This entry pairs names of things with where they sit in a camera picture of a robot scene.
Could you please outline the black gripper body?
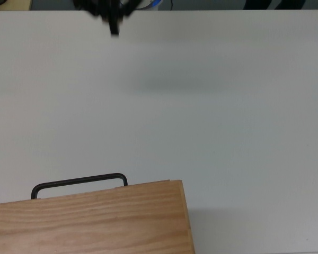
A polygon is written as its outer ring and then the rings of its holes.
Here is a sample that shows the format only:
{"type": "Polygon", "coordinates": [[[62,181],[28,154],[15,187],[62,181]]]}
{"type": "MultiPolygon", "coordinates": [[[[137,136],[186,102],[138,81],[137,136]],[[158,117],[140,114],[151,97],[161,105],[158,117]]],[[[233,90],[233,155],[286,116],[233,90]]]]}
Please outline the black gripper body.
{"type": "Polygon", "coordinates": [[[77,9],[85,10],[93,16],[101,16],[107,18],[122,18],[129,16],[141,3],[141,1],[85,1],[73,0],[73,4],[77,9]]]}

